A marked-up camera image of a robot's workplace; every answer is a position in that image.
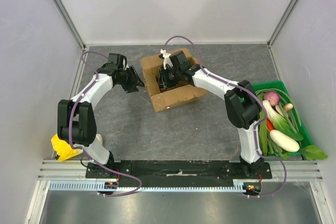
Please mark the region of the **brown cardboard express box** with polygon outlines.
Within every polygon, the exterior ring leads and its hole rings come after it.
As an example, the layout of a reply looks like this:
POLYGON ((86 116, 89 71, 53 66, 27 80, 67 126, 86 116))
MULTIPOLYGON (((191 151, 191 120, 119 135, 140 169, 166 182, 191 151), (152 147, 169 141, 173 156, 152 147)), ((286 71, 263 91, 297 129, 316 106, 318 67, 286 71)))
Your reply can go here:
POLYGON ((205 89, 197 88, 177 75, 180 79, 177 86, 170 89, 159 89, 159 68, 163 67, 163 60, 159 58, 158 54, 142 58, 141 67, 145 86, 156 112, 196 101, 207 94, 205 89))

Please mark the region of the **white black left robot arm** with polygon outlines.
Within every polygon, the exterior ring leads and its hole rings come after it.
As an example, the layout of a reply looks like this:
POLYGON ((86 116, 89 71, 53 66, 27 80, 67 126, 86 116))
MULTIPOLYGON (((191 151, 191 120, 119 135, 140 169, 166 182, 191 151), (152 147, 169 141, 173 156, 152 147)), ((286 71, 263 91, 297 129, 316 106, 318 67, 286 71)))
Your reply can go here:
POLYGON ((115 173, 113 154, 97 138, 94 109, 104 95, 115 86, 126 93, 144 87, 134 66, 126 56, 110 53, 107 62, 94 71, 90 82, 74 97, 61 100, 57 111, 57 136, 73 150, 82 150, 97 164, 97 173, 111 178, 115 173))

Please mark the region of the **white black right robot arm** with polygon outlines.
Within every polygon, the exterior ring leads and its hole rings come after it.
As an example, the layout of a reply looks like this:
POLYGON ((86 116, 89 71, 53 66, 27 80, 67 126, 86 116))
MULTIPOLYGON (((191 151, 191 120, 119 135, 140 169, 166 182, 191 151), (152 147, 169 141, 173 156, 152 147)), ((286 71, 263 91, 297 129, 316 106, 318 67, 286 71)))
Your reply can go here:
POLYGON ((184 52, 173 54, 160 50, 163 66, 159 68, 159 88, 173 88, 188 83, 202 88, 225 102, 229 121, 238 130, 240 140, 240 172, 248 179, 254 178, 264 159, 261 156, 258 138, 258 122, 262 111, 250 82, 231 81, 220 77, 199 64, 191 64, 184 52))

